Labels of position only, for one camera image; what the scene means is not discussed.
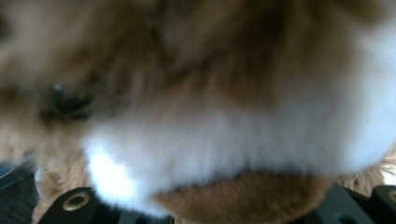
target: orange fur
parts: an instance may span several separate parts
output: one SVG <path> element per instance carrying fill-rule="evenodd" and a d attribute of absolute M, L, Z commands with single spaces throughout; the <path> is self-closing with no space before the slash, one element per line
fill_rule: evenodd
<path fill-rule="evenodd" d="M 389 13 L 375 0 L 36 0 L 0 7 L 0 160 L 33 159 L 45 169 L 35 222 L 61 193 L 90 185 L 78 144 L 90 125 L 53 108 L 54 86 L 91 97 L 84 112 L 96 120 L 161 94 L 169 102 L 153 122 L 166 119 L 179 97 L 193 104 L 210 95 L 224 108 L 271 110 L 285 83 L 342 76 L 356 53 L 347 25 L 370 30 Z M 339 181 L 367 193 L 383 178 L 375 167 Z M 312 209 L 327 187 L 322 177 L 244 174 L 158 200 L 187 219 L 216 222 L 226 214 L 234 223 L 275 222 Z"/>

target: white fur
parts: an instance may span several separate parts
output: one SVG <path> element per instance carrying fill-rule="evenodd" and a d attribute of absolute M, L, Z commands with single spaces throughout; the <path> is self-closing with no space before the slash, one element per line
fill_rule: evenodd
<path fill-rule="evenodd" d="M 82 146 L 99 195 L 164 216 L 152 196 L 176 187 L 246 170 L 333 175 L 379 162 L 396 139 L 394 24 L 357 35 L 350 74 L 285 82 L 290 92 L 276 109 L 224 110 L 186 97 L 155 121 L 162 98 L 96 125 Z"/>

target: cat eye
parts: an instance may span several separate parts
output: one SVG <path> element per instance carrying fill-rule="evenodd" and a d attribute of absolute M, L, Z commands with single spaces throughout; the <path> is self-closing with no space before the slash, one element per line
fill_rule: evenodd
<path fill-rule="evenodd" d="M 49 109 L 44 116 L 46 119 L 86 120 L 90 116 L 88 107 L 92 102 L 91 96 L 69 95 L 60 84 L 53 86 Z"/>

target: metal grommet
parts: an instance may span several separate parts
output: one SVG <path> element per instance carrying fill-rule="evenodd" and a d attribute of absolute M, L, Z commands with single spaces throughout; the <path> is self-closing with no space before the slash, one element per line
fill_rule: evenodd
<path fill-rule="evenodd" d="M 72 212 L 85 206 L 90 199 L 91 196 L 85 191 L 75 193 L 64 202 L 63 208 L 65 211 Z"/>
<path fill-rule="evenodd" d="M 388 193 L 388 197 L 396 203 L 396 189 L 390 190 Z"/>

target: black metal surface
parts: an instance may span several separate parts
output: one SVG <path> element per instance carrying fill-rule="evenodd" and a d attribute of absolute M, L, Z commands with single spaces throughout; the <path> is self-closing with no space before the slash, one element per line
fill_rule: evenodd
<path fill-rule="evenodd" d="M 89 201 L 75 211 L 65 211 L 64 203 L 85 192 Z M 72 203 L 82 203 L 76 197 Z M 173 219 L 148 217 L 135 211 L 118 211 L 99 202 L 91 189 L 74 189 L 62 195 L 39 224 L 172 224 Z M 318 208 L 292 224 L 395 224 L 396 186 L 381 186 L 370 198 L 334 185 Z"/>

